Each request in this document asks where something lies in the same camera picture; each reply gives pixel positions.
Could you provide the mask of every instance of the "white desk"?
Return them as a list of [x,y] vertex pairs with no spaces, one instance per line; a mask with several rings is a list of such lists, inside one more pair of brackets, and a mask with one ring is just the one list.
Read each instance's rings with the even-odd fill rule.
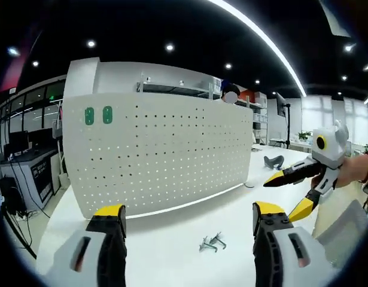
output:
[[[283,139],[271,139],[269,142],[284,142],[285,140]],[[303,152],[308,152],[311,153],[311,150],[313,148],[312,145],[310,145],[307,142],[295,142],[295,141],[290,141],[290,147],[289,149],[292,149],[292,147],[298,147],[301,148]]]
[[[127,220],[127,286],[254,286],[252,203],[275,203],[290,213],[310,188],[310,179],[297,185],[263,188],[275,171],[264,166],[263,156],[285,157],[288,166],[307,156],[304,152],[254,145],[251,153],[250,185],[213,199],[168,213]],[[313,213],[294,225],[312,233],[317,218]],[[77,229],[85,229],[83,218],[70,187],[49,220],[41,239],[37,272],[46,274],[53,254]],[[199,252],[205,236],[222,231],[227,248]]]
[[290,141],[290,148],[292,146],[296,146],[296,147],[302,148],[303,149],[302,151],[308,152],[308,153],[311,153],[311,150],[313,149],[313,146],[310,145],[307,142],[293,142],[293,141]]

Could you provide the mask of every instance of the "metal part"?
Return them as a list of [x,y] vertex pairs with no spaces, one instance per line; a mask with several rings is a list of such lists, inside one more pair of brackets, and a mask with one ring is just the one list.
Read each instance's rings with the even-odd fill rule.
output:
[[218,241],[218,242],[220,242],[220,243],[224,246],[224,247],[223,247],[223,249],[225,249],[225,248],[226,248],[226,244],[220,240],[220,238],[219,238],[220,234],[221,234],[221,232],[217,233],[217,235],[216,235],[216,236],[214,236],[214,237],[210,240],[210,242],[209,242],[209,243],[210,243],[210,244],[214,244],[214,243],[216,243],[216,241]]
[[206,243],[206,239],[208,238],[208,236],[206,236],[204,239],[203,239],[203,241],[202,241],[202,243],[200,244],[200,251],[202,251],[204,248],[206,248],[206,247],[208,247],[208,248],[213,248],[214,249],[214,252],[216,253],[217,252],[217,250],[218,250],[218,248],[217,247],[215,247],[215,246],[213,246],[213,245],[210,245],[210,244],[207,244]]

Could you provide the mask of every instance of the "person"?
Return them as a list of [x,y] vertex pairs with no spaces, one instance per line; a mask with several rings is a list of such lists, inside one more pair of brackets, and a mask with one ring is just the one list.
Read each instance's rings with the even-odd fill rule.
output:
[[[312,187],[315,187],[322,179],[318,175],[311,180]],[[336,188],[345,187],[353,181],[368,181],[368,154],[358,155],[356,157],[346,157],[338,174]]]
[[226,80],[223,80],[222,83],[221,83],[221,97],[217,100],[215,100],[216,102],[220,102],[220,103],[228,103],[229,101],[226,100],[226,94],[229,93],[229,92],[233,92],[233,93],[236,93],[237,94],[237,97],[239,97],[240,95],[240,91],[239,91],[239,88],[226,81]]

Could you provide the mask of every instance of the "cable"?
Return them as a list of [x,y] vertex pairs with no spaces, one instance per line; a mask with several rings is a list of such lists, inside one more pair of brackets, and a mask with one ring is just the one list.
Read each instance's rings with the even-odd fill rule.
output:
[[[7,144],[7,121],[4,124],[4,139],[5,139],[5,143]],[[2,139],[1,138],[0,138],[0,149],[2,149]],[[12,169],[12,171],[14,173],[15,180],[18,183],[18,188],[19,189],[16,188],[16,187],[11,187],[11,188],[16,189],[20,193],[20,195],[22,197],[22,202],[23,202],[23,204],[24,204],[24,206],[26,208],[25,201],[24,201],[24,196],[23,196],[23,192],[22,192],[22,189],[20,188],[19,180],[17,179],[16,172],[15,172],[13,166],[12,166],[12,162],[9,161],[9,163],[10,163],[11,169]],[[33,250],[31,249],[32,235],[31,235],[31,231],[30,231],[30,228],[29,228],[29,223],[27,222],[28,233],[29,233],[29,237],[31,238],[30,244],[28,244],[28,241],[26,240],[26,237],[24,236],[23,231],[22,231],[22,229],[19,226],[19,223],[16,221],[16,219],[14,217],[11,217],[10,214],[7,212],[7,208],[5,207],[5,205],[3,205],[1,207],[1,210],[3,211],[3,214],[6,216],[6,220],[8,221],[8,225],[13,229],[14,234],[18,237],[19,241],[24,246],[23,249],[26,249],[36,259],[37,256],[33,252]]]
[[8,216],[11,218],[12,222],[14,222],[14,225],[15,225],[15,226],[16,226],[16,228],[20,231],[20,234],[22,235],[23,240],[24,240],[24,241],[25,241],[25,243],[28,245],[28,241],[27,241],[26,237],[24,236],[23,231],[22,231],[22,229],[20,228],[19,223],[17,222],[17,220],[15,219],[15,217],[14,217],[14,216],[12,216],[12,215],[9,215],[9,213],[8,213]]
[[28,228],[29,238],[31,240],[31,242],[29,243],[29,246],[31,246],[32,245],[32,235],[31,235],[31,230],[29,229],[29,218],[28,218],[28,216],[27,216],[26,221],[27,221],[27,228]]
[[[5,143],[7,143],[7,133],[6,133],[6,128],[7,128],[7,124],[5,124],[4,125],[4,138],[5,138]],[[16,172],[15,172],[15,170],[14,170],[14,168],[13,168],[13,166],[12,166],[12,162],[9,160],[9,162],[10,162],[10,166],[11,166],[11,168],[12,168],[12,171],[13,171],[13,173],[14,173],[14,176],[15,176],[15,179],[16,179],[16,182],[17,182],[17,184],[18,184],[18,186],[19,186],[19,189],[20,189],[20,193],[21,193],[21,195],[22,195],[22,199],[23,199],[23,202],[25,202],[24,201],[24,196],[23,196],[23,193],[22,193],[22,189],[20,188],[20,184],[19,184],[19,181],[18,181],[18,179],[17,179],[17,176],[16,176]],[[24,172],[23,172],[23,169],[22,169],[22,166],[20,165],[20,163],[16,160],[16,163],[19,165],[19,168],[20,168],[20,171],[22,172],[22,174],[23,174],[23,177],[24,177],[24,180],[25,180],[25,182],[26,182],[26,185],[27,185],[27,189],[28,189],[28,193],[29,193],[29,196],[30,196],[30,198],[32,199],[32,201],[34,202],[34,204],[38,207],[38,209],[40,209],[41,210],[41,212],[42,213],[44,213],[44,215],[46,216],[46,217],[48,217],[48,218],[50,218],[49,216],[48,216],[48,214],[46,214],[45,212],[44,212],[44,210],[42,209],[42,208],[40,208],[40,206],[36,203],[36,201],[34,200],[34,198],[32,197],[32,194],[31,194],[31,191],[29,190],[29,186],[28,186],[28,182],[27,182],[27,179],[26,179],[26,176],[25,176],[25,174],[24,174]]]
[[27,186],[27,189],[28,189],[28,194],[29,194],[29,196],[31,197],[31,199],[32,199],[32,201],[36,204],[36,206],[38,207],[38,209],[40,209],[41,210],[41,212],[42,213],[44,213],[44,215],[46,216],[46,217],[48,217],[48,218],[50,218],[49,217],[49,215],[48,214],[46,214],[45,212],[44,212],[44,210],[36,203],[36,201],[34,200],[34,198],[32,197],[32,194],[31,194],[31,192],[30,192],[30,190],[29,190],[29,186],[28,186],[28,182],[27,182],[27,179],[26,179],[26,176],[25,176],[25,174],[24,174],[24,171],[23,171],[23,169],[22,169],[22,166],[20,165],[20,163],[18,162],[18,161],[16,161],[16,163],[19,165],[19,169],[20,169],[20,171],[22,172],[22,174],[23,174],[23,177],[24,177],[24,180],[25,180],[25,182],[26,182],[26,186]]

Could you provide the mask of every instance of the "window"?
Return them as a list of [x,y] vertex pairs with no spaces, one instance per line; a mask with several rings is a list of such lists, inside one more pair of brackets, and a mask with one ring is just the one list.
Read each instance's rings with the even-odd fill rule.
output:
[[46,99],[56,100],[63,98],[65,81],[57,82],[47,87]]
[[24,113],[23,130],[27,130],[29,133],[34,130],[41,130],[41,114],[42,108],[34,111],[26,111]]
[[7,105],[4,105],[2,107],[2,115],[1,115],[2,118],[4,118],[6,115],[10,114],[10,106],[11,106],[11,103],[9,103]]
[[345,98],[346,124],[349,141],[357,145],[368,143],[368,106],[359,100]]
[[10,120],[10,133],[21,132],[22,131],[22,113],[17,112],[11,116]]
[[24,105],[24,96],[20,96],[17,99],[12,101],[11,104],[11,114],[15,114],[14,112],[18,109],[22,109]]
[[57,119],[57,106],[52,105],[44,109],[44,128],[49,129],[52,127],[53,122]]
[[302,130],[312,132],[320,127],[334,125],[331,96],[302,98]]
[[38,88],[37,90],[30,91],[26,96],[26,106],[33,106],[33,103],[39,102],[44,98],[45,88]]

